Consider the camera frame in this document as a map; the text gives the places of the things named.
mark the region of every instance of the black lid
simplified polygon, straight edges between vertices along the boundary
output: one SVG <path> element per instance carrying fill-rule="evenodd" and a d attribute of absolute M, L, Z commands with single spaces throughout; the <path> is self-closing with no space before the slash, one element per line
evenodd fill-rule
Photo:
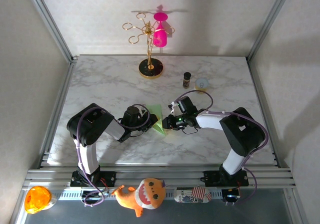
<path fill-rule="evenodd" d="M 185 80 L 189 80 L 191 78 L 191 73 L 190 72 L 185 72 L 183 74 L 183 77 L 184 77 Z"/>

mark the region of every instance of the stuffed animal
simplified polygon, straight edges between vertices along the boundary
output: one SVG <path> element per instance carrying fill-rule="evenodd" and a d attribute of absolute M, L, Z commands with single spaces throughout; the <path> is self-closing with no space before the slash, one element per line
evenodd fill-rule
<path fill-rule="evenodd" d="M 158 208 L 166 195 L 165 181 L 154 178 L 144 179 L 137 189 L 130 186 L 128 193 L 123 193 L 124 187 L 118 187 L 112 195 L 116 196 L 116 200 L 123 207 L 134 209 L 137 217 L 142 216 L 144 208 Z"/>

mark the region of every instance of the orange plastic object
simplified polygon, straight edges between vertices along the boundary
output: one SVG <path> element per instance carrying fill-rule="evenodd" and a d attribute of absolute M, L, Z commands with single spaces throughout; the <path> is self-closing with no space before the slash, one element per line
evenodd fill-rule
<path fill-rule="evenodd" d="M 35 214 L 48 206 L 52 194 L 43 186 L 34 186 L 28 191 L 25 198 L 24 208 L 26 212 Z"/>

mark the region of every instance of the cable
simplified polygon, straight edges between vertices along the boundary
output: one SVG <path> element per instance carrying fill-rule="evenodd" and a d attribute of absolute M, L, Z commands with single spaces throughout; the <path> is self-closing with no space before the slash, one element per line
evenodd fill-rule
<path fill-rule="evenodd" d="M 108 185 L 106 184 L 106 179 L 104 179 L 103 177 L 101 177 L 100 181 L 103 183 L 103 185 L 105 185 L 105 188 L 104 188 L 104 191 L 103 191 L 103 192 L 105 192 L 106 189 L 108 189 L 107 193 L 109 194 L 110 189 L 109 189 Z"/>
<path fill-rule="evenodd" d="M 262 131 L 264 132 L 264 135 L 265 135 L 265 139 L 264 139 L 264 142 L 262 145 L 258 146 L 256 149 L 252 150 L 248 156 L 246 156 L 246 158 L 243 160 L 243 163 L 241 165 L 241 167 L 243 167 L 245 165 L 245 163 L 250 159 L 250 157 L 255 153 L 257 152 L 258 150 L 261 150 L 262 148 L 264 148 L 266 146 L 266 144 L 268 143 L 269 141 L 269 134 L 267 132 L 267 130 L 265 129 L 265 127 L 263 125 L 261 125 L 259 122 L 253 120 L 252 118 L 250 117 L 247 117 L 245 115 L 241 115 L 241 114 L 238 114 L 238 113 L 235 113 L 235 112 L 221 112 L 221 111 L 208 111 L 209 114 L 212 114 L 212 115 L 235 115 L 235 116 L 238 116 L 240 118 L 243 118 L 245 120 L 248 120 L 250 122 L 252 122 L 253 124 L 256 124 L 257 126 L 259 126 Z"/>
<path fill-rule="evenodd" d="M 95 185 L 95 184 L 93 184 L 93 182 L 90 180 L 90 178 L 88 177 L 88 174 L 86 173 L 86 169 L 85 169 L 85 167 L 84 167 L 84 164 L 82 163 L 82 158 L 81 158 L 81 155 L 80 155 L 80 136 L 79 136 L 79 131 L 80 131 L 80 126 L 81 126 L 81 123 L 82 123 L 82 121 L 84 120 L 84 117 L 86 117 L 89 113 L 91 113 L 93 110 L 97 110 L 97 109 L 100 109 L 100 110 L 104 110 L 105 111 L 105 109 L 104 108 L 101 108 L 101 107 L 92 107 L 92 108 L 90 108 L 90 109 L 88 109 L 88 110 L 86 110 L 83 114 L 82 114 L 82 116 L 80 117 L 80 120 L 79 120 L 79 122 L 78 122 L 78 126 L 77 126 L 77 128 L 76 128 L 76 150 L 77 150 L 77 155 L 78 155 L 78 163 L 79 163 L 79 165 L 80 165 L 80 167 L 81 167 L 81 169 L 83 170 L 83 174 L 84 174 L 84 176 L 85 176 L 85 178 L 86 178 L 86 180 L 90 183 L 90 185 L 91 186 L 93 186 L 96 190 L 94 190 L 94 191 L 92 191 L 92 192 L 90 192 L 89 194 L 87 194 L 86 196 L 85 196 L 85 199 L 84 199 L 84 206 L 91 206 L 91 207 L 93 207 L 93 206 L 95 206 L 95 205 L 99 205 L 99 204 L 101 204 L 105 199 L 105 195 L 103 194 L 103 192 Z M 87 203 L 87 198 L 89 197 L 89 196 L 91 196 L 92 194 L 95 194 L 95 193 L 100 193 L 100 195 L 102 196 L 101 197 L 101 199 L 99 200 L 99 201 L 97 201 L 97 202 L 95 202 L 95 203 L 93 203 L 93 204 L 88 204 Z"/>
<path fill-rule="evenodd" d="M 253 172 L 252 171 L 250 171 L 248 168 L 243 168 L 244 170 L 246 170 L 247 172 L 249 172 L 251 175 L 252 175 L 252 177 L 253 177 L 253 179 L 254 179 L 254 190 L 253 190 L 253 192 L 248 196 L 248 197 L 246 197 L 245 199 L 241 199 L 240 201 L 238 201 L 237 202 L 237 204 L 241 204 L 241 203 L 244 203 L 244 202 L 246 202 L 246 201 L 248 201 L 248 200 L 250 200 L 251 199 L 251 197 L 253 197 L 253 195 L 256 193 L 256 189 L 257 189 L 257 187 L 258 187 L 258 183 L 257 183 L 257 179 L 256 179 L 256 177 L 255 177 L 255 175 L 253 174 Z"/>
<path fill-rule="evenodd" d="M 198 129 L 197 128 L 195 128 L 195 130 L 196 130 L 196 132 L 192 132 L 192 133 L 185 133 L 185 131 L 184 130 L 182 130 L 182 132 L 184 133 L 184 134 L 186 134 L 186 135 L 191 135 L 191 134 L 195 134 L 195 133 L 197 133 L 198 132 Z"/>
<path fill-rule="evenodd" d="M 180 96 L 175 100 L 175 102 L 177 102 L 182 96 L 185 96 L 186 94 L 191 93 L 191 92 L 202 92 L 202 93 L 205 93 L 206 95 L 208 95 L 208 96 L 210 97 L 210 99 L 211 99 L 211 104 L 206 108 L 206 110 L 208 110 L 209 108 L 212 107 L 212 105 L 214 105 L 214 99 L 212 98 L 212 96 L 211 96 L 208 92 L 203 91 L 203 90 L 190 90 L 190 91 L 187 91 L 187 92 L 185 92 L 184 94 L 180 95 Z"/>
<path fill-rule="evenodd" d="M 211 107 L 213 106 L 213 104 L 214 104 L 214 99 L 213 99 L 213 97 L 212 97 L 208 92 L 206 92 L 206 91 L 203 91 L 203 90 L 190 90 L 190 91 L 187 91 L 187 92 L 183 93 L 182 95 L 180 95 L 180 96 L 175 100 L 175 102 L 177 102 L 182 96 L 184 96 L 184 95 L 186 95 L 186 94 L 188 94 L 188 93 L 191 93 L 191 92 L 202 92 L 202 93 L 205 93 L 206 95 L 208 95 L 208 96 L 210 97 L 210 99 L 211 99 L 211 104 L 206 108 L 206 110 L 207 110 L 207 112 L 208 112 L 209 114 L 213 114 L 213 115 L 236 115 L 236 116 L 238 116 L 238 117 L 240 117 L 240 118 L 243 118 L 243 119 L 245 119 L 245 120 L 248 120 L 248 121 L 256 124 L 257 126 L 259 126 L 259 127 L 262 129 L 262 131 L 264 132 L 264 135 L 265 135 L 265 139 L 264 139 L 263 144 L 260 145 L 259 147 L 257 147 L 256 149 L 252 150 L 252 151 L 249 153 L 249 155 L 243 160 L 243 163 L 242 163 L 241 167 L 243 167 L 243 166 L 245 165 L 245 163 L 250 159 L 250 157 L 251 157 L 255 152 L 257 152 L 258 150 L 261 150 L 262 148 L 264 148 L 264 147 L 267 145 L 267 143 L 268 143 L 268 141 L 269 141 L 269 134 L 268 134 L 267 130 L 265 129 L 265 127 L 264 127 L 263 125 L 261 125 L 259 122 L 255 121 L 254 119 L 249 118 L 249 117 L 247 117 L 247 116 L 245 116 L 245 115 L 241 115 L 241 114 L 235 113 L 235 112 L 209 111 L 208 109 L 211 108 Z"/>
<path fill-rule="evenodd" d="M 121 126 L 124 127 L 124 128 L 128 128 L 128 129 L 140 128 L 140 127 L 144 126 L 144 125 L 149 121 L 149 119 L 150 119 L 150 111 L 148 110 L 147 107 L 145 107 L 145 106 L 143 106 L 143 105 L 141 105 L 141 104 L 134 104 L 134 105 L 132 105 L 132 106 L 142 106 L 142 107 L 144 107 L 144 108 L 146 109 L 146 111 L 148 112 L 148 117 L 147 117 L 146 121 L 145 121 L 142 125 L 135 126 L 135 127 L 125 126 L 125 125 L 122 125 L 122 124 L 119 123 L 119 125 L 121 125 Z M 92 187 L 94 187 L 94 188 L 96 189 L 96 190 L 90 192 L 89 194 L 87 194 L 87 195 L 85 196 L 84 201 L 83 201 L 85 206 L 88 205 L 88 206 L 91 206 L 91 207 L 93 207 L 93 206 L 95 206 L 95 205 L 101 204 L 101 203 L 105 200 L 105 199 L 104 199 L 105 197 L 104 197 L 103 192 L 89 179 L 88 174 L 87 174 L 86 171 L 85 171 L 85 167 L 84 167 L 84 164 L 82 163 L 82 158 L 81 158 L 81 154 L 80 154 L 80 136 L 79 136 L 80 134 L 79 134 L 79 131 L 80 131 L 81 123 L 82 123 L 82 121 L 84 120 L 84 118 L 85 118 L 88 114 L 90 114 L 93 110 L 97 110 L 97 109 L 106 111 L 104 108 L 99 107 L 99 106 L 97 106 L 97 107 L 92 107 L 92 108 L 86 110 L 86 111 L 82 114 L 82 116 L 80 117 L 80 120 L 79 120 L 78 125 L 77 125 L 77 128 L 76 128 L 76 131 L 77 131 L 77 132 L 76 132 L 76 133 L 77 133 L 77 134 L 76 134 L 76 150 L 77 150 L 76 153 L 77 153 L 77 155 L 78 155 L 78 161 L 79 161 L 78 163 L 79 163 L 81 169 L 83 170 L 83 174 L 84 174 L 86 180 L 88 181 L 88 183 L 89 183 Z M 89 198 L 89 196 L 91 196 L 91 195 L 93 195 L 93 194 L 97 194 L 97 193 L 99 193 L 99 194 L 102 196 L 101 199 L 100 199 L 99 201 L 93 203 L 93 204 L 88 204 L 86 200 Z"/>
<path fill-rule="evenodd" d="M 150 119 L 150 111 L 148 110 L 148 108 L 147 108 L 146 106 L 144 106 L 144 105 L 142 105 L 142 104 L 134 104 L 134 105 L 132 105 L 132 106 L 141 106 L 141 107 L 144 107 L 144 109 L 148 112 L 148 117 L 147 117 L 146 121 L 145 121 L 143 124 L 138 125 L 138 126 L 134 126 L 134 127 L 130 127 L 130 126 L 123 125 L 123 124 L 121 124 L 120 122 L 118 122 L 118 124 L 119 124 L 120 126 L 124 127 L 124 128 L 127 128 L 127 129 L 137 129 L 137 128 L 143 127 L 145 124 L 147 124 L 147 122 L 148 122 L 149 119 Z"/>

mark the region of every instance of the green triangular block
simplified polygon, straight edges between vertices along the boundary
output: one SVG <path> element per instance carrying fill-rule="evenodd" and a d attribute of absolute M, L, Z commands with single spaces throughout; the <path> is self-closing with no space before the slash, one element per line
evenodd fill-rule
<path fill-rule="evenodd" d="M 158 121 L 153 125 L 153 129 L 156 131 L 160 132 L 161 134 L 165 135 L 164 129 L 162 128 L 162 109 L 161 109 L 161 104 L 156 104 L 156 105 L 147 105 L 146 106 L 150 114 L 156 115 L 158 118 Z"/>

